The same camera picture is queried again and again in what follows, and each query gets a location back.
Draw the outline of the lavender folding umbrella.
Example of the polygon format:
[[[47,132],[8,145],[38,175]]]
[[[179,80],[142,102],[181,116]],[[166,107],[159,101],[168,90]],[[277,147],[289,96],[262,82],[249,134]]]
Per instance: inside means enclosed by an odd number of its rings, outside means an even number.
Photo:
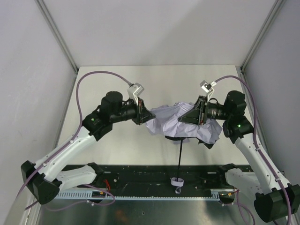
[[[184,180],[179,177],[184,141],[196,138],[204,144],[214,145],[221,134],[221,126],[214,119],[209,119],[203,125],[200,125],[198,121],[195,124],[183,122],[181,120],[183,115],[192,108],[192,104],[184,102],[175,103],[173,106],[163,105],[153,108],[150,112],[155,115],[155,118],[146,122],[146,127],[152,135],[163,135],[180,144],[177,175],[171,178],[171,185],[176,187],[175,193],[178,195],[184,186]]]

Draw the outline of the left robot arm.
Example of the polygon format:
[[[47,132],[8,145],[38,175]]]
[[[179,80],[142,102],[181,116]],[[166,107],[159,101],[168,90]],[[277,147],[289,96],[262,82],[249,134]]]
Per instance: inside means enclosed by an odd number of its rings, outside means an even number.
[[[63,169],[72,158],[109,133],[114,123],[132,120],[141,125],[153,118],[155,115],[145,107],[141,98],[136,102],[131,98],[124,101],[121,93],[108,92],[68,141],[35,163],[27,160],[21,165],[24,186],[43,205],[65,189],[93,183],[104,173],[96,163],[70,171]]]

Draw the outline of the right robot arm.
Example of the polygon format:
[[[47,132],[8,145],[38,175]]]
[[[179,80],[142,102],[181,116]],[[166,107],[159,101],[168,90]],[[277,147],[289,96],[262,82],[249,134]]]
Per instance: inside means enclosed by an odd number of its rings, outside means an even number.
[[[237,188],[253,201],[256,213],[264,222],[292,218],[300,206],[300,187],[277,169],[254,134],[254,127],[245,116],[245,95],[230,91],[224,104],[211,103],[199,96],[194,107],[179,117],[180,122],[204,125],[209,119],[223,120],[223,133],[247,159],[255,178],[246,175],[234,164],[219,168],[222,181]]]

